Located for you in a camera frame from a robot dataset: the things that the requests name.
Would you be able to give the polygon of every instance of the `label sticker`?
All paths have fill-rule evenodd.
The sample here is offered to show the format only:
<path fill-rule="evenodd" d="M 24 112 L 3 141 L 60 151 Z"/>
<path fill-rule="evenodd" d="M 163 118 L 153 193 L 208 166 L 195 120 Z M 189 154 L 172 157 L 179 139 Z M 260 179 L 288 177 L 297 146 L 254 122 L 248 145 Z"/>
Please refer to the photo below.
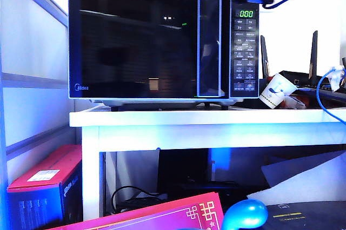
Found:
<path fill-rule="evenodd" d="M 28 181 L 51 180 L 60 170 L 39 171 L 32 176 Z"/>

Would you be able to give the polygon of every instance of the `midea logo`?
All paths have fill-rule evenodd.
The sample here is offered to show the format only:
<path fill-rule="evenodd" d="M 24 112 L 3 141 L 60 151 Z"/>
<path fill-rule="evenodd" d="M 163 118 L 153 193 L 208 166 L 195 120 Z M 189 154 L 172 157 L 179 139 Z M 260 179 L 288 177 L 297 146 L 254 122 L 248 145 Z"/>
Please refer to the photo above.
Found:
<path fill-rule="evenodd" d="M 75 91 L 87 91 L 89 89 L 89 87 L 87 86 L 82 86 L 79 83 L 75 84 Z"/>

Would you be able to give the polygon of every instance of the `white cup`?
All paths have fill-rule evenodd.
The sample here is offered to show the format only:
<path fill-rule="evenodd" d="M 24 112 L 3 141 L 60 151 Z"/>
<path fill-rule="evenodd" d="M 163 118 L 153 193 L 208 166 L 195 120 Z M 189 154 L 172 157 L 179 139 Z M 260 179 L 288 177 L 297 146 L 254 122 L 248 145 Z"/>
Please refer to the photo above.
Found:
<path fill-rule="evenodd" d="M 293 83 L 277 73 L 265 87 L 259 99 L 268 107 L 274 109 L 283 101 L 284 96 L 291 95 L 297 89 Z"/>

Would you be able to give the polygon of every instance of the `microwave oven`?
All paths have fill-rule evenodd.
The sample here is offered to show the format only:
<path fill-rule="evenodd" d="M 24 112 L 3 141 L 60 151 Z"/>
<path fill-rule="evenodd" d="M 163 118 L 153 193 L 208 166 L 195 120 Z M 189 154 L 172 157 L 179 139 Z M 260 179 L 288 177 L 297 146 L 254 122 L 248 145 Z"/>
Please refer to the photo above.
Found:
<path fill-rule="evenodd" d="M 69 0 L 69 97 L 109 106 L 258 98 L 258 4 Z"/>

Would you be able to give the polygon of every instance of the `white table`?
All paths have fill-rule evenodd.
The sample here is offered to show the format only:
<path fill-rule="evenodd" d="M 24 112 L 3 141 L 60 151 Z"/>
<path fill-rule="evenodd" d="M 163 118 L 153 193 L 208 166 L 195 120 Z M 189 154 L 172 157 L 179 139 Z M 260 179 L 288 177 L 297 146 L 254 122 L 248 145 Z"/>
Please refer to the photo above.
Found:
<path fill-rule="evenodd" d="M 346 120 L 346 109 L 329 110 Z M 103 152 L 346 143 L 346 126 L 322 110 L 123 111 L 70 113 L 82 127 L 84 220 L 103 215 Z"/>

